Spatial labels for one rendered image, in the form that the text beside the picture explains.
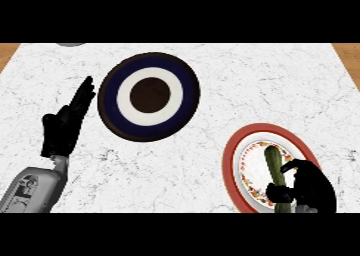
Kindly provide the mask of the green squash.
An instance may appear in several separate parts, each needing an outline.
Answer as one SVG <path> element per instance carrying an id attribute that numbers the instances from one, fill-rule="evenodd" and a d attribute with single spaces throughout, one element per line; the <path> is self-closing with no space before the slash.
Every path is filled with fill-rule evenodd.
<path id="1" fill-rule="evenodd" d="M 291 198 L 287 195 L 287 182 L 281 172 L 282 156 L 279 149 L 275 146 L 269 146 L 264 150 L 264 157 L 267 168 L 272 176 L 272 182 L 267 185 L 266 195 L 269 200 L 275 203 L 276 213 L 291 212 Z"/>

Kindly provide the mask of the navy and white ringed plate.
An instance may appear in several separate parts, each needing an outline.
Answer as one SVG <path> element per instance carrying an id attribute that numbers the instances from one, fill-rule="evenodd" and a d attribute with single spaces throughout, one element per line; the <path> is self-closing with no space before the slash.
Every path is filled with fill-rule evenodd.
<path id="1" fill-rule="evenodd" d="M 199 97 L 197 74 L 186 62 L 165 53 L 142 53 L 123 60 L 103 79 L 99 115 L 121 138 L 152 142 L 185 127 Z"/>

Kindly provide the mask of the red rimmed floral plate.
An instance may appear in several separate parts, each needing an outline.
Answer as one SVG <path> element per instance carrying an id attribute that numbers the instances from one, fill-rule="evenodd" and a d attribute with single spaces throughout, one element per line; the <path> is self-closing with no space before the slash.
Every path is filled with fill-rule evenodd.
<path id="1" fill-rule="evenodd" d="M 222 160 L 225 186 L 241 212 L 275 212 L 266 196 L 273 181 L 264 156 L 269 146 L 279 149 L 282 163 L 301 159 L 319 165 L 306 143 L 285 128 L 269 123 L 244 126 L 229 139 Z"/>

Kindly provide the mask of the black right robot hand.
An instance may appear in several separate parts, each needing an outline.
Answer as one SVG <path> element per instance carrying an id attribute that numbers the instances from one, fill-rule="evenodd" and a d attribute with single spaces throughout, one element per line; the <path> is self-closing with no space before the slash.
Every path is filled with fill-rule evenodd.
<path id="1" fill-rule="evenodd" d="M 294 159 L 282 167 L 281 172 L 297 168 L 294 187 L 287 187 L 287 195 L 297 205 L 307 205 L 318 209 L 318 213 L 337 212 L 337 196 L 332 184 L 309 160 Z"/>

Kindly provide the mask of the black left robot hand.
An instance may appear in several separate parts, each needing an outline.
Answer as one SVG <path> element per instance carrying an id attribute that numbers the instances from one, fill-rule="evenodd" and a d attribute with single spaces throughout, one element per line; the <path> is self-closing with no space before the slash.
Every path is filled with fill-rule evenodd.
<path id="1" fill-rule="evenodd" d="M 56 114 L 43 116 L 43 157 L 68 157 L 72 154 L 95 96 L 93 78 L 87 77 L 77 89 L 71 103 L 61 108 Z"/>

